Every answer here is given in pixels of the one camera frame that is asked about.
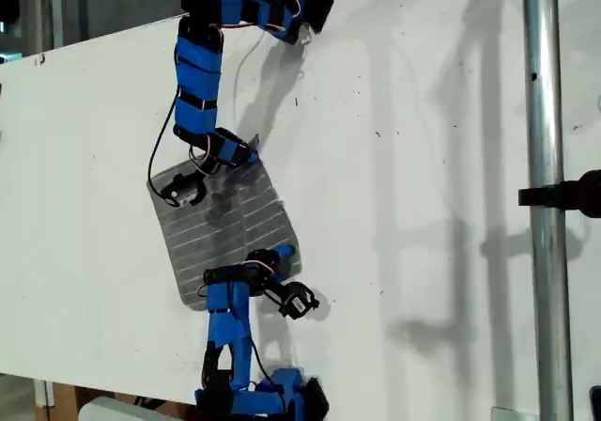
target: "ridged gray plate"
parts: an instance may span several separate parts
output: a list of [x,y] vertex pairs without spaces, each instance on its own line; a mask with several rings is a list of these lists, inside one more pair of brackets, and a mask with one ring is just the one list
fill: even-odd
[[[193,172],[190,162],[152,179],[160,190],[176,173]],[[296,247],[289,272],[301,271],[300,248],[284,207],[259,161],[238,169],[222,169],[205,178],[208,195],[199,205],[172,208],[150,195],[173,265],[181,301],[192,310],[206,308],[196,291],[205,269],[244,260],[255,249],[289,243]]]

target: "blue robot segment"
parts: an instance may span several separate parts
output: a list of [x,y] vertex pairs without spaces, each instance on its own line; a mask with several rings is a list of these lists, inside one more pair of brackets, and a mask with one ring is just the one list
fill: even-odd
[[[240,264],[208,269],[203,274],[208,286],[208,343],[203,364],[203,388],[194,395],[201,413],[227,416],[285,415],[292,421],[321,421],[328,401],[317,380],[303,382],[296,368],[277,369],[249,391],[251,357],[256,347],[251,335],[249,299],[268,290],[278,300],[283,316],[297,319],[319,302],[300,282],[280,283],[284,260],[295,253],[291,245],[255,250]],[[299,310],[298,304],[306,309]],[[219,369],[219,357],[227,346],[232,368]]]
[[[332,4],[333,0],[181,0],[187,15],[179,22],[175,57],[178,91],[170,113],[175,108],[173,132],[189,145],[189,157],[197,172],[191,178],[182,176],[161,191],[150,181],[157,196],[173,207],[200,203],[207,194],[206,175],[217,172],[222,164],[238,167],[257,160],[256,151],[246,142],[217,126],[223,29],[257,26],[294,44],[302,24],[321,32]],[[193,147],[205,151],[201,159],[195,157]],[[188,196],[195,188],[199,188],[197,196]]]

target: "metal pole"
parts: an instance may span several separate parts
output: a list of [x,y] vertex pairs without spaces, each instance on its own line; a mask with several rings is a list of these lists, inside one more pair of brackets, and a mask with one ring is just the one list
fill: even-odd
[[[524,0],[530,186],[563,181],[557,0]],[[531,208],[534,310],[541,421],[572,421],[565,216]]]

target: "white board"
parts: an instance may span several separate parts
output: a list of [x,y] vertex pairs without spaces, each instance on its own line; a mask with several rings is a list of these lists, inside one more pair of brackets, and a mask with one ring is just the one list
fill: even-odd
[[[601,163],[600,3],[560,0],[568,178]],[[226,32],[219,121],[261,135],[300,279],[330,308],[292,322],[253,303],[254,337],[267,366],[319,376],[332,421],[538,412],[521,6],[335,0],[304,50]],[[0,372],[193,401],[207,318],[181,304],[146,191],[176,34],[154,23],[0,67]],[[156,172],[186,151],[168,133]],[[586,420],[601,229],[567,225]]]

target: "wire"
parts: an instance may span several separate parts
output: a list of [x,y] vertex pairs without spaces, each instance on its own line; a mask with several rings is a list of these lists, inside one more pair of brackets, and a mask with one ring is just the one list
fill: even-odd
[[290,417],[288,415],[288,410],[285,407],[284,395],[282,395],[282,393],[280,391],[278,391],[277,387],[275,386],[275,382],[271,379],[271,377],[268,375],[267,371],[263,367],[263,364],[261,363],[261,358],[259,357],[259,352],[256,349],[256,345],[254,343],[253,337],[252,336],[249,336],[249,337],[251,338],[251,346],[253,346],[254,358],[256,358],[256,362],[259,365],[259,368],[261,369],[261,372],[263,373],[263,375],[265,376],[267,381],[271,384],[271,386],[275,389],[275,391],[277,391],[278,395],[280,396],[280,400],[282,401],[282,414],[287,419],[289,419]]
[[[173,51],[173,59],[174,59],[174,62],[177,63],[177,50],[176,49],[174,49],[174,51]],[[176,207],[177,202],[174,202],[170,198],[164,197],[161,193],[159,193],[159,191],[157,191],[157,188],[155,188],[154,183],[152,182],[152,163],[154,162],[154,156],[157,154],[157,148],[159,148],[159,144],[161,143],[162,135],[163,135],[163,133],[165,133],[165,128],[167,128],[167,123],[169,123],[169,118],[173,114],[173,110],[176,107],[176,101],[177,101],[178,95],[179,95],[179,86],[177,86],[176,95],[174,96],[173,101],[171,102],[171,107],[169,108],[169,112],[167,113],[167,118],[165,119],[165,121],[162,124],[161,132],[159,133],[159,137],[157,137],[157,142],[155,143],[154,149],[152,149],[152,153],[150,154],[150,159],[148,160],[148,173],[147,173],[148,186],[150,187],[152,192],[157,197],[163,199],[167,203],[167,205],[170,205],[172,207]]]
[[196,289],[196,295],[197,295],[198,297],[204,297],[204,298],[207,298],[207,297],[208,297],[208,296],[207,296],[207,294],[201,294],[201,293],[200,293],[200,290],[201,290],[202,288],[204,288],[205,286],[206,286],[206,284],[204,284],[204,283],[203,283],[203,284],[202,284],[200,287],[198,287],[198,288]]
[[297,10],[297,13],[292,16],[293,19],[296,19],[301,14],[301,1],[299,1],[299,0],[294,0],[294,1],[297,2],[297,6],[299,7],[299,10]]
[[[239,319],[238,318],[238,313],[236,313],[236,309],[234,308],[234,305],[232,304],[232,286],[231,286],[231,282],[227,282],[227,304],[229,305],[229,309],[232,312],[232,315],[234,316],[234,319],[238,320]],[[253,336],[252,335],[248,335],[248,337],[251,340],[251,346],[253,347],[253,351],[254,351],[254,358],[256,359],[256,362],[259,365],[259,368],[261,369],[261,372],[265,376],[265,379],[267,379],[267,381],[271,384],[271,386],[273,387],[273,389],[275,389],[275,391],[277,392],[277,394],[280,396],[280,400],[282,401],[282,414],[285,415],[285,417],[289,419],[288,410],[286,409],[286,406],[285,406],[284,396],[282,395],[282,393],[280,391],[278,391],[278,388],[275,386],[275,382],[271,379],[270,375],[267,373],[267,371],[263,367],[263,363],[261,362],[261,357],[259,356],[259,352],[256,349],[256,345],[254,343]]]
[[[223,23],[223,24],[221,24],[221,28],[226,28],[226,29],[248,28],[249,26],[258,26],[258,25],[256,23],[241,23],[241,24]],[[278,31],[285,31],[285,27],[281,24],[265,23],[265,26],[269,26],[270,28],[277,29]]]
[[240,263],[241,265],[245,265],[245,264],[260,264],[261,266],[263,266],[265,269],[267,269],[270,273],[274,274],[275,271],[270,268],[267,264],[265,264],[263,261],[259,261],[258,259],[249,259],[246,261],[242,261]]
[[193,146],[190,146],[190,148],[188,148],[188,158],[190,159],[190,162],[192,164],[194,164],[194,167],[196,167],[196,170],[198,170],[198,172],[200,172],[203,175],[208,175],[208,173],[205,172],[200,167],[204,163],[207,162],[209,154],[210,154],[210,136],[208,134],[207,134],[207,151],[205,151],[205,154],[201,158],[198,158],[196,155],[194,155],[194,147]]

